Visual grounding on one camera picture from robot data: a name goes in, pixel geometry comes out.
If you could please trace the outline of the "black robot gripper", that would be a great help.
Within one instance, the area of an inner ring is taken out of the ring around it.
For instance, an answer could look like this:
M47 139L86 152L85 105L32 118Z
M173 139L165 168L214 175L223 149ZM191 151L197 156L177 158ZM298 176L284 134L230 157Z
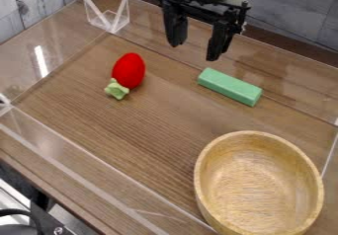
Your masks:
M215 61L228 51L234 35L242 32L240 21L252 9L248 0L161 0L169 44L179 46L187 39L187 17L213 25L206 60Z

